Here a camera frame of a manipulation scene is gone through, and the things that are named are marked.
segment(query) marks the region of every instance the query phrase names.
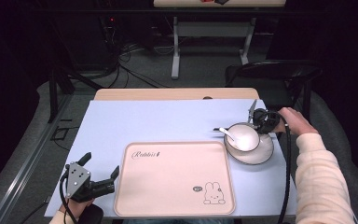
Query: pink sleeve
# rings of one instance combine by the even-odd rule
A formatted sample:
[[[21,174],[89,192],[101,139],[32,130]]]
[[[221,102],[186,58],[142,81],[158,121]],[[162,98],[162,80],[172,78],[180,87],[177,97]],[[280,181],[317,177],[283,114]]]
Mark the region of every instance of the pink sleeve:
[[[317,133],[300,135],[296,223],[354,223],[347,183]]]
[[[49,224],[74,224],[71,217],[69,215],[65,215],[61,211],[57,211],[56,215],[53,217],[53,219],[49,222]]]

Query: table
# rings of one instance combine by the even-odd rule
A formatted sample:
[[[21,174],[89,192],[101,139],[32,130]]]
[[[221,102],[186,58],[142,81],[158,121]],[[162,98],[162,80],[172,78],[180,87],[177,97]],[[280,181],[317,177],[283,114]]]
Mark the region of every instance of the table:
[[[154,0],[154,7],[284,7],[286,0],[229,0],[223,5],[200,0]],[[173,18],[172,79],[179,78],[179,36],[232,36],[246,37],[240,49],[242,64],[249,62],[247,54],[255,29],[255,18],[247,21],[179,21]]]
[[[84,167],[91,171],[91,180],[100,181],[108,178],[116,166],[121,165],[123,150],[128,143],[223,142],[223,135],[213,132],[213,127],[228,126],[247,119],[246,112],[254,98],[258,98],[257,92],[245,88],[99,90],[90,102],[66,163],[78,161],[85,153],[91,152],[92,158]],[[263,106],[262,101],[258,101],[257,107]],[[184,132],[187,128],[192,130],[191,134]],[[244,164],[228,155],[236,208],[225,217],[280,214],[285,161],[276,135],[270,136],[275,150],[272,157],[262,164]],[[54,216],[61,204],[58,192],[57,185],[45,214],[47,217]],[[115,193],[104,195],[94,203],[104,210],[106,217],[123,218],[113,210],[115,197]],[[296,187],[291,180],[286,215],[295,213]]]

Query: pink tray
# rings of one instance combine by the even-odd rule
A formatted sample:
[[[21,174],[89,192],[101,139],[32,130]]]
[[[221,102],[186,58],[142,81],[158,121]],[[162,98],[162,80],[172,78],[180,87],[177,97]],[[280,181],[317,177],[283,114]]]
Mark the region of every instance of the pink tray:
[[[224,145],[216,141],[129,144],[114,207],[122,217],[232,213],[235,200]]]

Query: rabbit illustration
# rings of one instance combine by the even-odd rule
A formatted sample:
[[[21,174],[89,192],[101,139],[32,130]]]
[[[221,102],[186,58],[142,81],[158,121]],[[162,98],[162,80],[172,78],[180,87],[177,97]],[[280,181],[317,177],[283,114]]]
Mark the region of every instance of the rabbit illustration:
[[[224,195],[220,189],[220,185],[217,182],[211,183],[208,182],[205,185],[205,201],[204,203],[209,204],[220,204],[225,203]]]

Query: wire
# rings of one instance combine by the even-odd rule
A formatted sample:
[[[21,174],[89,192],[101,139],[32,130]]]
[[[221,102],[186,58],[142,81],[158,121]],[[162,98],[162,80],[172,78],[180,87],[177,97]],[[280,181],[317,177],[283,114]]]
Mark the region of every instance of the wire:
[[[143,74],[140,74],[140,73],[137,73],[137,72],[134,72],[134,71],[131,71],[129,68],[124,67],[122,64],[120,66],[125,71],[127,71],[129,74],[131,74],[134,77],[140,79],[141,81],[143,81],[144,83],[150,85],[151,87],[154,87],[154,88],[160,88],[160,87],[170,88],[169,86],[165,86],[163,84],[158,83],[156,80],[154,80],[154,79],[152,79],[150,77],[147,77],[147,76],[145,76]]]
[[[107,89],[110,89],[110,88],[112,88],[113,87],[113,85],[115,85],[115,83],[116,83],[116,81],[117,81],[117,79],[118,79],[118,75],[119,75],[119,69],[120,69],[120,66],[118,66],[117,65],[117,74],[116,74],[116,77],[115,77],[115,79],[113,79],[113,82],[107,87]]]
[[[127,72],[126,74],[127,74],[127,80],[126,80],[126,84],[124,85],[123,89],[125,89],[127,87],[127,85],[129,84],[129,80],[130,80],[129,72]]]
[[[67,147],[63,147],[62,145],[58,144],[57,142],[57,139],[56,139],[56,136],[57,136],[57,133],[60,133],[64,130],[71,130],[71,129],[78,129],[79,127],[72,127],[72,128],[61,128],[61,129],[57,129],[56,132],[54,132],[53,136],[51,137],[54,141],[54,143],[58,146],[58,147],[61,147],[67,151],[70,151],[71,149],[67,148]]]
[[[32,211],[27,217],[25,217],[22,222],[20,222],[20,224],[25,223],[35,212],[37,212],[39,209],[41,209],[43,206],[45,206],[46,204],[48,204],[48,202],[44,201],[43,203],[41,203],[39,206],[36,207],[36,209],[34,209],[34,211]]]
[[[60,198],[62,201],[62,205],[65,207],[65,211],[69,214],[72,221],[76,224],[77,221],[76,221],[74,215],[72,214],[71,209],[68,206],[68,202],[63,197],[63,180],[65,180],[66,178],[68,178],[68,170],[66,170],[65,174],[63,174],[63,176],[60,178]]]
[[[172,28],[170,22],[168,21],[168,19],[167,19],[166,16],[165,16],[164,18],[165,18],[165,21],[167,22],[168,26],[170,27],[170,29],[171,29],[171,31],[172,31],[172,33],[173,33],[173,28]]]
[[[125,52],[123,52],[122,54],[120,54],[120,60],[122,61],[122,62],[124,62],[124,63],[127,63],[127,62],[129,62],[130,61],[130,58],[131,58],[131,53],[132,52],[135,52],[135,51],[141,51],[141,50],[144,50],[144,49],[142,49],[142,48],[139,48],[139,49],[132,49],[132,50],[126,50]],[[129,59],[128,60],[126,60],[126,61],[124,61],[123,59],[121,59],[121,57],[122,56],[125,56],[125,55],[129,55],[128,57],[129,57]]]
[[[290,136],[290,128],[289,125],[287,124],[286,119],[278,112],[275,111],[271,111],[271,112],[267,112],[267,114],[274,114],[274,115],[278,115],[283,123],[284,123],[284,129],[286,131],[286,137],[287,137],[287,153],[286,153],[286,186],[285,186],[285,190],[284,190],[284,198],[283,198],[283,203],[282,203],[282,210],[278,219],[278,223],[282,223],[283,222],[283,218],[284,215],[286,213],[286,208],[287,208],[287,203],[289,201],[289,193],[290,193],[290,171],[291,171],[291,167],[292,167],[292,149],[291,149],[291,145],[292,145],[292,138]]]
[[[68,212],[66,212],[65,209],[65,212],[63,213],[63,224],[66,224],[66,214],[68,214]]]
[[[117,65],[115,64],[111,68],[106,68],[105,71],[102,72],[101,74],[96,74],[96,75],[91,75],[91,76],[85,76],[85,74],[83,74],[83,76],[88,78],[88,79],[91,79],[91,80],[102,78],[102,77],[107,77],[107,76],[111,75],[115,71],[116,67],[117,67]]]
[[[187,41],[188,39],[191,39],[192,37],[184,37],[182,41],[180,41],[178,43],[178,46],[181,45],[182,43],[184,43],[185,41]],[[158,51],[157,49],[170,49],[170,51],[168,52],[160,52]],[[173,49],[174,49],[174,45],[171,45],[171,46],[160,46],[160,47],[153,47],[153,50],[157,53],[157,54],[160,54],[160,55],[167,55],[167,54],[170,54],[171,52],[173,52]]]
[[[134,51],[137,51],[137,50],[143,50],[143,48],[139,48],[137,47],[138,44],[136,43],[130,43],[128,44],[128,46],[124,46],[121,50],[123,50],[124,52],[122,54],[120,54],[120,56],[124,56],[128,53],[131,53],[131,52],[134,52]]]

